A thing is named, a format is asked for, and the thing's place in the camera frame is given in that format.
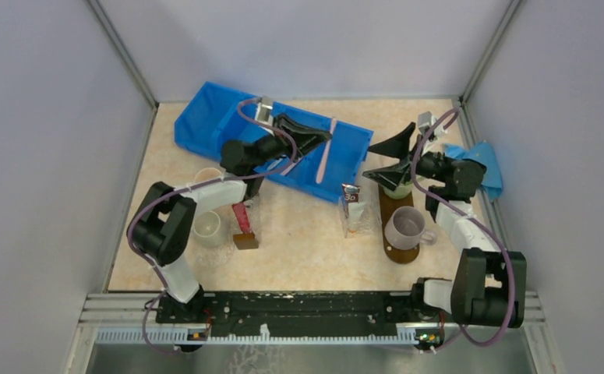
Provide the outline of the cream speckled ceramic mug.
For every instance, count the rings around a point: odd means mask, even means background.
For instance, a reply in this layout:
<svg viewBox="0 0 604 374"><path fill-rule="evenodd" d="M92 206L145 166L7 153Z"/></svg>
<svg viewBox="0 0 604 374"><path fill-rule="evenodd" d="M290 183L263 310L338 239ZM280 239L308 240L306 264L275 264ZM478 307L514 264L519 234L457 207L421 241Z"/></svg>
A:
<svg viewBox="0 0 604 374"><path fill-rule="evenodd" d="M228 225L213 210L195 217L192 231L195 240L204 248L218 248L228 242Z"/></svg>

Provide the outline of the light pink toothbrush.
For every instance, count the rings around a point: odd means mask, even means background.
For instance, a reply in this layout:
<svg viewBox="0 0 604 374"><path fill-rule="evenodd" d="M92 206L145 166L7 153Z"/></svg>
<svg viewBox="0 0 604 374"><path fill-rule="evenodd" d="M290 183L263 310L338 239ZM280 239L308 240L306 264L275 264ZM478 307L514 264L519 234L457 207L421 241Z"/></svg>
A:
<svg viewBox="0 0 604 374"><path fill-rule="evenodd" d="M331 135L334 134L334 131L337 127L337 119L335 117L333 117L330 120L330 130L329 133ZM328 158L329 158L329 152L330 152L330 146L331 146L332 140L328 140L325 148L323 150L323 154L322 157L320 159L320 163L318 165L318 169L317 169L317 173L316 173L316 178L315 178L315 182L316 184L321 184L323 182L324 179L324 175L326 174L326 169L327 169L327 164L328 164Z"/></svg>

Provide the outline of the clear holder with wooden ends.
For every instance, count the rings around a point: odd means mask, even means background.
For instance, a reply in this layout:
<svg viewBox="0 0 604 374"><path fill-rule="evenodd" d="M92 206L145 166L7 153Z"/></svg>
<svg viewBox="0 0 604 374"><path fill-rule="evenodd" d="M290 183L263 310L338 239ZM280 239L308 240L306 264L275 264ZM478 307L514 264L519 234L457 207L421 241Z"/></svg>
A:
<svg viewBox="0 0 604 374"><path fill-rule="evenodd" d="M257 198L231 205L231 210L235 215L239 228L239 233L232 236L237 250L258 249L260 247L260 240L256 233L256 228L260 225L259 205Z"/></svg>

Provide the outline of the white ceramic mug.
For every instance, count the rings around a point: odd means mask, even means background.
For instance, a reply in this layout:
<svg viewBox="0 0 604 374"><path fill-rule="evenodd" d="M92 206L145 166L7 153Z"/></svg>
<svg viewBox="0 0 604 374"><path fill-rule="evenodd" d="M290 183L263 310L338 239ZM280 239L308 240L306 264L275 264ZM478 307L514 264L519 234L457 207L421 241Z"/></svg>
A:
<svg viewBox="0 0 604 374"><path fill-rule="evenodd" d="M224 172L218 168L203 168L199 170L193 178L193 184L221 178Z"/></svg>

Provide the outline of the grey ceramic mug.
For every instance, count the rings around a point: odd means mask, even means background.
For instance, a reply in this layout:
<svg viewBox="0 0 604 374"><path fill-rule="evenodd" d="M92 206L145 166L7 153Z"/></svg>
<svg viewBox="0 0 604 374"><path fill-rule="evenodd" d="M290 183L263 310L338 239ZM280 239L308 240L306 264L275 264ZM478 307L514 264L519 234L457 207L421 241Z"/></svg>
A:
<svg viewBox="0 0 604 374"><path fill-rule="evenodd" d="M419 210L401 206L386 223L384 238L393 249L408 251L419 245L435 245L438 235L426 227L426 220Z"/></svg>

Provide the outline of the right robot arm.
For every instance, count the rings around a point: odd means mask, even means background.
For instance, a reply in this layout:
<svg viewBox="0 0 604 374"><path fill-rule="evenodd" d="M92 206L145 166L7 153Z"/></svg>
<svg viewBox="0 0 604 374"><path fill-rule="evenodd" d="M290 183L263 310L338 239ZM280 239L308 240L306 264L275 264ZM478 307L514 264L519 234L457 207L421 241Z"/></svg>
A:
<svg viewBox="0 0 604 374"><path fill-rule="evenodd" d="M520 252L509 252L476 217L472 197L490 173L474 157L449 155L450 146L432 151L438 131L414 122L403 131L369 147L369 152L397 159L390 166L363 172L380 187L394 191L414 186L418 177L435 183L421 191L425 208L460 258L453 280L422 278L414 284L411 314L430 321L440 310L462 326L518 328L524 321L527 263Z"/></svg>

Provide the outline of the white tube orange cap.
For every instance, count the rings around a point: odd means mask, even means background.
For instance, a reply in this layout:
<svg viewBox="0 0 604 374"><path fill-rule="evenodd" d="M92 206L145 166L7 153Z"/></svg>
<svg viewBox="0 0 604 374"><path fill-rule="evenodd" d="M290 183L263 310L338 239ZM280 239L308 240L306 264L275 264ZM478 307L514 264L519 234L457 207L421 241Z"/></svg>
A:
<svg viewBox="0 0 604 374"><path fill-rule="evenodd" d="M367 202L348 203L346 213L346 225L348 235L354 235L363 228L364 214L368 208Z"/></svg>

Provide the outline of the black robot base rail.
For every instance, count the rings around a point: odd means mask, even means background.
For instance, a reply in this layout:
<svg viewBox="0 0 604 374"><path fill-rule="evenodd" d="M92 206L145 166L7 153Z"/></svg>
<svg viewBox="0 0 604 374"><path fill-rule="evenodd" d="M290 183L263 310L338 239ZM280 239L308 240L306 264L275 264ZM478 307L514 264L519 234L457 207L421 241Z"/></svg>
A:
<svg viewBox="0 0 604 374"><path fill-rule="evenodd" d="M440 323L410 291L205 291L186 303L165 295L155 320L198 323L211 337L394 337L406 323Z"/></svg>

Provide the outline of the clear textured acrylic tray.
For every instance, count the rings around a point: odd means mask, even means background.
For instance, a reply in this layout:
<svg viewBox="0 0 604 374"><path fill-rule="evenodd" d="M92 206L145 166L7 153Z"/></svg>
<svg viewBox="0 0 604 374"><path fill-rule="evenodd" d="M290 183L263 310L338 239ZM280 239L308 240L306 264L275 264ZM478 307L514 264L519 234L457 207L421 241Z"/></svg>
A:
<svg viewBox="0 0 604 374"><path fill-rule="evenodd" d="M357 203L347 203L341 197L339 207L339 218L341 219L344 238L375 235L380 231L379 208L371 199Z"/></svg>

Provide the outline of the green ceramic mug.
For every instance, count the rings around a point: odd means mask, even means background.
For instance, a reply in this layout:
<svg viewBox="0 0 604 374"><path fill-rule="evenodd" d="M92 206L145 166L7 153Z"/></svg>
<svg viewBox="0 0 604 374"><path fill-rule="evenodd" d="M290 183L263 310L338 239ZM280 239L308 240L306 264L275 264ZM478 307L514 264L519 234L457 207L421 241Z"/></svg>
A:
<svg viewBox="0 0 604 374"><path fill-rule="evenodd" d="M413 182L401 183L395 189L388 189L383 187L383 192L386 196L391 199L405 199L411 195L412 190L415 188Z"/></svg>

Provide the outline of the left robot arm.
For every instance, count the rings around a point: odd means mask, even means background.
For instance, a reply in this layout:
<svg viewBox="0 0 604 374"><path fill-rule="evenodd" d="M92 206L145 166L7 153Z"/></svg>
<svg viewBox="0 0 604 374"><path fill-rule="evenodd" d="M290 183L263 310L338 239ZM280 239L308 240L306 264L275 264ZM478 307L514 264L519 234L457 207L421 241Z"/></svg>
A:
<svg viewBox="0 0 604 374"><path fill-rule="evenodd" d="M176 315L187 323L199 320L205 311L204 300L196 296L202 287L184 256L197 215L251 199L269 175L257 173L258 167L281 158L293 163L332 138L329 131L286 114L275 116L270 130L252 143L226 141L220 177L177 189L164 182L152 184L127 227L130 249L154 268L175 300Z"/></svg>

